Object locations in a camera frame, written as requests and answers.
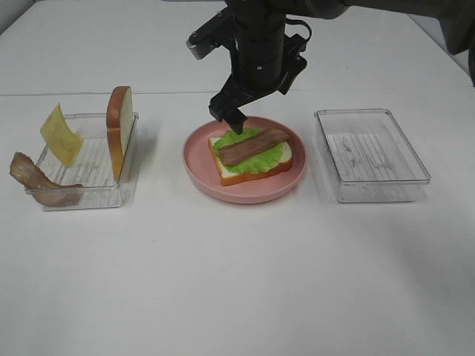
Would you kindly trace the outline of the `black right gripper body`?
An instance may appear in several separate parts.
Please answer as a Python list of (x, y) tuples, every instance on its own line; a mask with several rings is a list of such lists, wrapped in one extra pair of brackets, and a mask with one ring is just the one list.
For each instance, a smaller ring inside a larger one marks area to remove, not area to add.
[(250, 22), (233, 13), (235, 52), (230, 53), (232, 72), (221, 91), (212, 97), (209, 112), (218, 122), (225, 113), (240, 108), (275, 91), (286, 94), (297, 75), (307, 66), (301, 53), (308, 39), (288, 36), (285, 27), (308, 24), (269, 14)]

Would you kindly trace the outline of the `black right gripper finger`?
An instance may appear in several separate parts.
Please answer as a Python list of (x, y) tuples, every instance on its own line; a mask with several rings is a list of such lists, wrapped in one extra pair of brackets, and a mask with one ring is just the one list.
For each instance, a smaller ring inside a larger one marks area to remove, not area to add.
[(236, 134), (243, 133), (243, 124), (246, 121), (246, 115), (244, 115), (238, 108), (233, 108), (225, 113), (224, 119)]

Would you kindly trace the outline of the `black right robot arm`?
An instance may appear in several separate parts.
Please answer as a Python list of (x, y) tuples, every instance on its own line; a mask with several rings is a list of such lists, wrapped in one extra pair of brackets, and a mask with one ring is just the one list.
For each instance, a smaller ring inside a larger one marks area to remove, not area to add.
[(275, 91), (286, 94), (305, 69), (301, 56), (307, 39), (288, 36), (288, 24), (305, 25), (302, 17), (335, 19), (349, 7), (367, 7), (435, 18), (448, 52), (468, 52), (474, 73), (473, 1), (227, 1), (226, 7), (190, 35), (189, 45), (204, 48), (204, 57), (217, 47), (229, 51), (231, 74), (209, 103), (218, 122), (242, 133), (246, 116), (240, 107)]

